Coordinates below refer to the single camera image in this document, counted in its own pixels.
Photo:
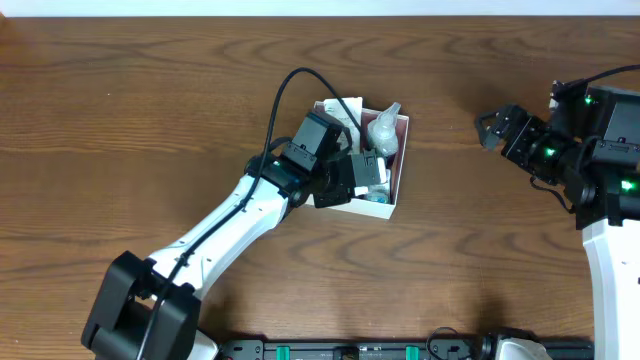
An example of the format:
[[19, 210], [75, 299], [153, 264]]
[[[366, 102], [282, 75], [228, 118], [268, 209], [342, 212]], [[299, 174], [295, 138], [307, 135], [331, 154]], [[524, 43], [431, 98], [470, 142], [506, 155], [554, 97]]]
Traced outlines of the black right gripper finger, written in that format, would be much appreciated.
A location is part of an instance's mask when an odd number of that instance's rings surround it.
[[528, 120], [528, 112], [517, 104], [507, 104], [495, 112], [495, 125], [521, 125]]
[[474, 120], [480, 144], [494, 150], [501, 140], [502, 121], [498, 111], [480, 114]]

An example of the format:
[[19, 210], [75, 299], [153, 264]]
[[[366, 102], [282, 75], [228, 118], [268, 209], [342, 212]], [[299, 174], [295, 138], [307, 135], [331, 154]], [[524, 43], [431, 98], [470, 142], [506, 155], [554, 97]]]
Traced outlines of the green soap box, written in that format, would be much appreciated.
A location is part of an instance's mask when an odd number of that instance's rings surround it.
[[386, 181], [381, 184], [371, 185], [364, 199], [371, 202], [390, 204], [391, 203], [391, 175], [390, 169], [386, 170]]

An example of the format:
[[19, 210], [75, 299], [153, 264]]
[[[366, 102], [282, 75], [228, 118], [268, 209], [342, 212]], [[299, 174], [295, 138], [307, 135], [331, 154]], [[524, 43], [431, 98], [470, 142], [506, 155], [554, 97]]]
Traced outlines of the clear pump bottle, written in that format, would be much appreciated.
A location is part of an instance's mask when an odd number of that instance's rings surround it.
[[389, 158], [398, 151], [398, 137], [396, 134], [397, 116], [401, 104], [394, 102], [389, 108], [380, 112], [367, 126], [368, 145]]

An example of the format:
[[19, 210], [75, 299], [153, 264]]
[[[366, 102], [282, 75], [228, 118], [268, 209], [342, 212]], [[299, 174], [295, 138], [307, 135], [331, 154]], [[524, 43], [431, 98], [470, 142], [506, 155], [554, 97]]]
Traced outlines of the white cream tube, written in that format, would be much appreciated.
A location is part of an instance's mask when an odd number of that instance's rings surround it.
[[343, 98], [342, 101], [344, 102], [344, 106], [342, 106], [335, 98], [325, 99], [323, 101], [324, 112], [339, 120], [346, 128], [349, 129], [352, 141], [348, 142], [346, 135], [341, 134], [338, 139], [340, 149], [344, 149], [348, 145], [351, 145], [351, 153], [358, 154], [361, 148], [359, 127], [361, 126], [363, 98], [348, 97]]

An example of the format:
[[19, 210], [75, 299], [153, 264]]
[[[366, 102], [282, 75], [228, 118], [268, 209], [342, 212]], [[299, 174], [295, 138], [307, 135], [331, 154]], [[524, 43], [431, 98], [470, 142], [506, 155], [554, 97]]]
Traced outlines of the teal toothpaste tube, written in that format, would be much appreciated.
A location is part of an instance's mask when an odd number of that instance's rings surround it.
[[369, 191], [370, 191], [369, 186], [357, 186], [354, 188], [354, 196], [355, 197], [364, 196]]

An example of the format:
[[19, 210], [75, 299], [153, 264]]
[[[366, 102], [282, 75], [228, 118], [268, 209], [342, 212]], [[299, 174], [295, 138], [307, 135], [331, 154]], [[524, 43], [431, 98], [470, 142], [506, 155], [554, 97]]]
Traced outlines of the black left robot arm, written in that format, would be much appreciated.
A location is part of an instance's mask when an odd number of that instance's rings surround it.
[[203, 298], [233, 261], [294, 207], [320, 192], [344, 155], [337, 119], [308, 113], [278, 156], [252, 158], [227, 199], [188, 233], [145, 259], [125, 251], [109, 265], [81, 335], [98, 359], [214, 359], [198, 328]]

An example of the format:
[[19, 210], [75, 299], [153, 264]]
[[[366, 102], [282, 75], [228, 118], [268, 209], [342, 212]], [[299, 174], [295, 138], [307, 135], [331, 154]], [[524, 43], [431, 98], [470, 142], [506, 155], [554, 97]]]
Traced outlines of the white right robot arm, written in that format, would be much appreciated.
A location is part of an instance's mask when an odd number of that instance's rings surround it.
[[509, 104], [477, 116], [480, 144], [574, 215], [586, 251], [594, 356], [639, 356], [639, 95], [588, 79], [556, 82], [544, 121]]

